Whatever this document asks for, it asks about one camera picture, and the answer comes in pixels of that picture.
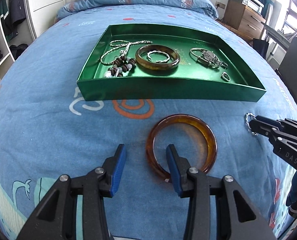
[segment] cable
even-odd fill
[[[293,225],[293,223],[295,222],[295,220],[297,220],[297,216],[296,218],[293,219],[292,223],[289,224],[289,226],[283,231],[283,233],[278,237],[277,240],[280,240],[282,236],[284,236],[284,234],[290,229],[290,227]]]

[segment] orange circle print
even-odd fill
[[[154,109],[155,109],[154,104],[150,99],[145,99],[145,101],[148,103],[149,109],[144,114],[135,114],[124,110],[124,109],[127,109],[129,111],[133,111],[133,110],[141,109],[143,106],[145,106],[145,102],[143,99],[138,100],[137,106],[129,106],[126,103],[126,101],[127,100],[122,100],[121,104],[119,104],[119,102],[117,102],[116,100],[112,100],[114,109],[122,116],[128,117],[130,119],[147,119],[151,117],[151,115],[154,113]]]

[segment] watch face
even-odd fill
[[[203,56],[204,56],[204,58],[206,60],[209,60],[209,61],[214,60],[215,57],[216,57],[215,54],[213,52],[211,52],[211,51],[205,51],[205,52],[203,52]]]

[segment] drawer handle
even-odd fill
[[[254,19],[254,20],[256,20],[257,22],[260,22],[258,19],[256,19],[255,17],[253,17],[252,15],[251,15],[251,17]]]
[[[253,30],[256,30],[256,28],[252,27],[252,26],[251,26],[251,25],[249,25],[249,24],[248,24],[247,26],[249,26],[249,27],[250,27],[250,28],[252,28]]]

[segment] power outlet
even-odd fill
[[[225,9],[225,4],[224,3],[221,3],[221,2],[218,2],[218,1],[216,1],[215,2],[215,6],[217,6],[219,4],[219,8],[222,8],[222,9]]]

